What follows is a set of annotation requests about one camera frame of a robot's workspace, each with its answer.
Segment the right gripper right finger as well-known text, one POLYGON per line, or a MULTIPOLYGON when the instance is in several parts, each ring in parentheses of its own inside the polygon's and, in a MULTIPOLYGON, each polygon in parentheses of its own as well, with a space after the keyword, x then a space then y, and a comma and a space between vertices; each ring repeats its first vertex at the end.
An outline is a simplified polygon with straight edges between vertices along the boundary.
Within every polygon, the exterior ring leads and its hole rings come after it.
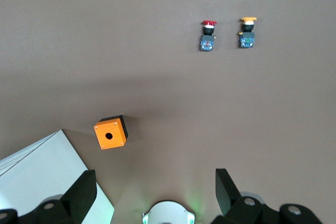
POLYGON ((284 204, 278 211, 255 197, 242 196, 227 169, 217 168, 216 198, 222 214, 212 223, 321 223, 307 207, 284 204))

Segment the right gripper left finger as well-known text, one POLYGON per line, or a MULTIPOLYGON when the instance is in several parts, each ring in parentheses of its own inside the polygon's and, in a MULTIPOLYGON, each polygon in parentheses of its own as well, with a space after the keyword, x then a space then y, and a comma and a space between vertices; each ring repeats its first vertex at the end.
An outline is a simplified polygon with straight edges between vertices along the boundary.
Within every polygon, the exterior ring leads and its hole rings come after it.
POLYGON ((86 170, 60 199, 41 203, 23 216, 15 209, 2 209, 1 223, 82 223, 96 197, 96 172, 86 170))

